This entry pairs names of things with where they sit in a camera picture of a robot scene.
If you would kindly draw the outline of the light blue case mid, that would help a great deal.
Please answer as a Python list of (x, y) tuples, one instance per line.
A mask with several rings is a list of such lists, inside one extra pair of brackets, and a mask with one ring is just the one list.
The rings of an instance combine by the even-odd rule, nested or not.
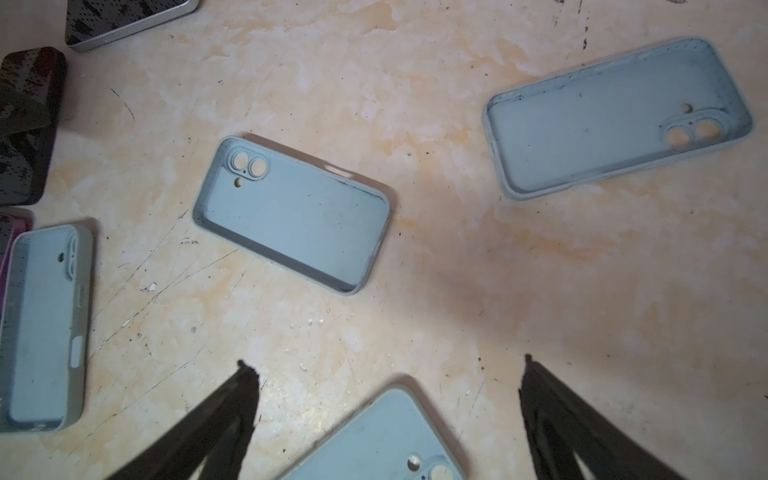
[(242, 137), (218, 145), (193, 206), (200, 229), (342, 295), (367, 281), (390, 219), (379, 189)]

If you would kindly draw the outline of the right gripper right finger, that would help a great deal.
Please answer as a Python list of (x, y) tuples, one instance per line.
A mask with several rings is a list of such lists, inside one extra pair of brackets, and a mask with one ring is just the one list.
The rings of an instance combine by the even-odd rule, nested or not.
[(531, 355), (519, 389), (536, 477), (679, 479), (681, 475), (625, 435)]

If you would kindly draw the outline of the light blue case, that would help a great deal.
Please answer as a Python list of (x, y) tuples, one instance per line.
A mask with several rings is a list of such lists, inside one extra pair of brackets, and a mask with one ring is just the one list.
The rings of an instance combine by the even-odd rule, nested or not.
[(79, 224), (28, 231), (8, 258), (1, 431), (59, 431), (83, 411), (93, 234)]
[(463, 479), (411, 389), (395, 384), (341, 424), (282, 479)]
[(754, 120), (715, 47), (682, 37), (493, 95), (502, 192), (527, 200), (728, 148)]

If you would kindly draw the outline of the black phone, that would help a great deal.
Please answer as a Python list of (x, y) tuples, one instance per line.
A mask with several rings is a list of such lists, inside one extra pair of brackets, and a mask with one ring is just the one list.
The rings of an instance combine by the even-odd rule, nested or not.
[(199, 0), (70, 0), (65, 43), (86, 52), (194, 12)]
[(43, 195), (61, 107), (66, 58), (53, 47), (12, 52), (1, 64), (1, 204)]
[(34, 215), (30, 210), (19, 207), (1, 208), (1, 308), (4, 308), (12, 246), (19, 235), (32, 229), (33, 222)]

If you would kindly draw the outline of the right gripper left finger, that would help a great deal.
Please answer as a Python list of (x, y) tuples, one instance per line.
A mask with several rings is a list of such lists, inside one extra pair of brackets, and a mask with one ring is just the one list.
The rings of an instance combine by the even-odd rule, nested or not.
[(236, 372), (112, 479), (239, 477), (255, 431), (259, 375), (244, 361)]

